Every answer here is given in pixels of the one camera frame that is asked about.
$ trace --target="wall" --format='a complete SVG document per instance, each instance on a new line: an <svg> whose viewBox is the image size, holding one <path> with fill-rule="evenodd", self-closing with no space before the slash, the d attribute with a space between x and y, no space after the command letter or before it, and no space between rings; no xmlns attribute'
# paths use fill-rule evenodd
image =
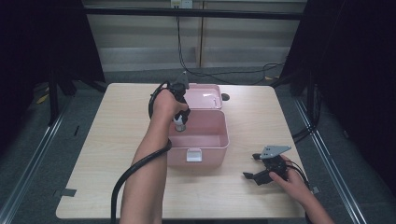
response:
<svg viewBox="0 0 396 224"><path fill-rule="evenodd" d="M170 7L170 1L84 0L85 6ZM193 1L193 8L303 12L305 0ZM180 68L174 17L88 15L105 72ZM284 62L298 21L180 18L185 64L263 66Z"/></svg>

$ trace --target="pink box lid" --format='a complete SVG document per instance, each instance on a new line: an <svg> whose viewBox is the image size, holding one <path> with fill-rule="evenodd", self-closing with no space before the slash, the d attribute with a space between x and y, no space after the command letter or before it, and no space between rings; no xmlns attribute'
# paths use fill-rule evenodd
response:
<svg viewBox="0 0 396 224"><path fill-rule="evenodd" d="M220 88L215 84L191 83L184 98L190 109L221 109Z"/></svg>

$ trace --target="black metal rail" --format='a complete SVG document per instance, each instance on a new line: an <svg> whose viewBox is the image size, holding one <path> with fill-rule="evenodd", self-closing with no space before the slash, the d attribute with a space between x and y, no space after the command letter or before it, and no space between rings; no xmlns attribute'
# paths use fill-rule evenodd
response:
<svg viewBox="0 0 396 224"><path fill-rule="evenodd" d="M207 17L299 21L303 13L235 11L187 8L141 8L141 7L45 7L45 10L60 12L78 12L91 15L126 15L126 16L169 16L169 17Z"/></svg>

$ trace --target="table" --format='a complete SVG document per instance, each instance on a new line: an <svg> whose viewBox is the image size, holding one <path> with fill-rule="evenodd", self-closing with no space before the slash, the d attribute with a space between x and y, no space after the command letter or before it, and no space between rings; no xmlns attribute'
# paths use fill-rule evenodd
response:
<svg viewBox="0 0 396 224"><path fill-rule="evenodd" d="M70 176L59 218L109 218L111 192L120 175L130 166L149 126L149 96L158 84L108 86L90 132ZM304 209L276 183L257 186L243 172L264 170L253 153L267 145L288 145L284 153L303 169L276 93L271 87L221 85L230 95L223 102L230 145L217 168L168 167L163 198L164 219L233 219L303 217ZM120 216L118 198L117 217Z"/></svg>

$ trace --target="dark background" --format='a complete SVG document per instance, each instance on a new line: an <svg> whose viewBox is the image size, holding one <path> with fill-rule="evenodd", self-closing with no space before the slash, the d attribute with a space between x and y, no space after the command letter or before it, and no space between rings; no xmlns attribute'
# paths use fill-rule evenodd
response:
<svg viewBox="0 0 396 224"><path fill-rule="evenodd" d="M55 9L60 7L82 3L0 2L1 154L33 100L35 85L48 82L51 72L63 90L76 77L105 81L86 15Z"/></svg>
<svg viewBox="0 0 396 224"><path fill-rule="evenodd" d="M308 1L282 76L300 94L312 74L326 105L396 194L396 4Z"/></svg>

